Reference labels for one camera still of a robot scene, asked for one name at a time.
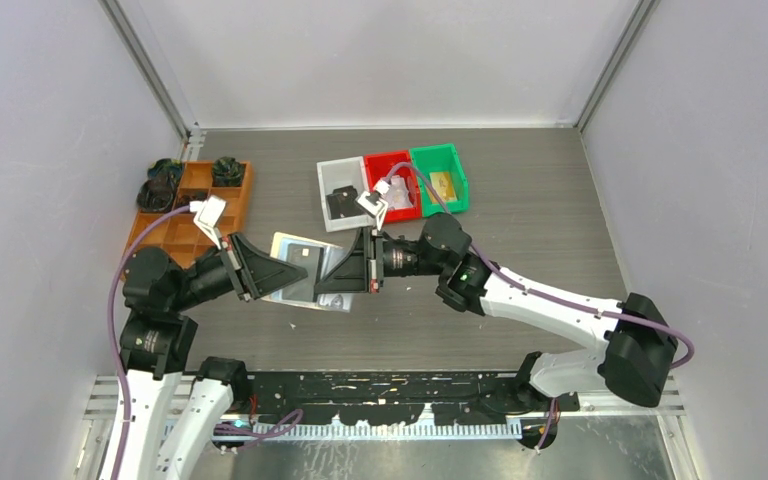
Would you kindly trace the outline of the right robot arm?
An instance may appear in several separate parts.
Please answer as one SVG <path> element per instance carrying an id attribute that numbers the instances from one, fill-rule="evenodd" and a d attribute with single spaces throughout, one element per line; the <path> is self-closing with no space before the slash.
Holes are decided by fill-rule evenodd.
<path id="1" fill-rule="evenodd" d="M 529 280 L 479 254 L 450 214 L 429 217 L 415 240 L 360 229 L 314 291 L 376 293 L 389 277 L 416 276 L 436 277 L 436 295 L 457 312 L 518 321 L 577 344 L 566 353 L 526 355 L 509 393 L 517 410 L 546 409 L 563 395 L 601 389 L 636 406 L 659 405 L 678 338 L 648 297 L 600 299 Z"/>

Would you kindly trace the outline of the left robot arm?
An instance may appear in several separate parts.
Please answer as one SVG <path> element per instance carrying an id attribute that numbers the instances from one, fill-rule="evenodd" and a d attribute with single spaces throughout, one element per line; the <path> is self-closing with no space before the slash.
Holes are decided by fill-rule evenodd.
<path id="1" fill-rule="evenodd" d="M 166 427 L 196 336 L 186 311 L 234 293 L 266 297 L 308 277 L 233 233 L 187 268 L 159 247 L 145 247 L 124 264 L 122 295 L 129 310 L 114 339 L 119 383 L 116 424 L 100 478 L 187 479 L 221 417 L 245 409 L 252 386 L 244 362 L 209 357 L 197 371 L 184 411 Z"/>

